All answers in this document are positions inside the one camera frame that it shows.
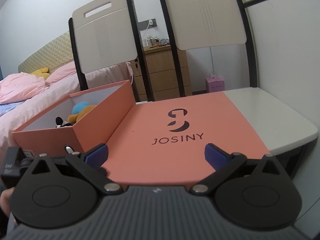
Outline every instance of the quilted headboard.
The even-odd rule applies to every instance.
[[[18,70],[19,72],[31,73],[47,67],[50,70],[49,73],[53,73],[71,61],[73,61],[73,54],[70,33],[66,32],[28,57],[19,65]]]

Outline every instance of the wooden drawer cabinet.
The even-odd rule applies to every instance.
[[[145,50],[148,72],[153,94],[156,101],[180,97],[178,81],[174,68],[171,47]],[[180,67],[186,96],[192,95],[191,82],[186,52],[178,50]],[[146,91],[143,84],[141,69],[138,62],[131,61],[133,75],[141,101],[146,101]]]

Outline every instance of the yellow stuffed toy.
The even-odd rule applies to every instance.
[[[48,72],[49,72],[49,69],[47,67],[45,67],[45,68],[33,71],[30,74],[31,75],[36,75],[37,77],[44,77],[44,79],[46,80],[50,76],[50,74]]]
[[[79,122],[79,120],[84,117],[87,113],[89,113],[92,109],[95,108],[96,105],[89,105],[83,108],[78,114],[72,114],[68,117],[68,122],[75,124],[76,122]]]

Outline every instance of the pink gift box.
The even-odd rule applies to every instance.
[[[208,93],[224,91],[224,81],[219,76],[211,76],[210,78],[206,78],[205,86]]]

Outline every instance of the blue bedding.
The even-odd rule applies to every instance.
[[[7,105],[0,105],[0,116],[3,116],[7,112],[13,110],[16,108],[16,106],[21,105],[24,101],[18,102],[18,103],[12,103]]]

